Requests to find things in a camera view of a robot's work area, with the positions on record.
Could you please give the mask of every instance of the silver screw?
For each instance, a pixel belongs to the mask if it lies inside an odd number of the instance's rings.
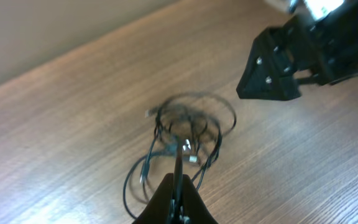
[[[271,77],[267,77],[267,78],[266,78],[266,83],[267,83],[267,84],[271,84],[271,82],[272,82],[272,78],[271,78]]]
[[[262,64],[262,59],[259,57],[259,58],[256,60],[256,63],[257,63],[258,65],[261,65],[261,64]]]

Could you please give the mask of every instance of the wooden surface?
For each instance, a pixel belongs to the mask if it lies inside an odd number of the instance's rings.
[[[262,1],[181,0],[0,86],[0,223],[130,223],[122,184],[152,140],[144,111],[188,90],[239,118],[200,189],[219,223],[358,223],[358,78],[237,98],[254,37],[287,19]],[[158,159],[150,176],[171,171]]]

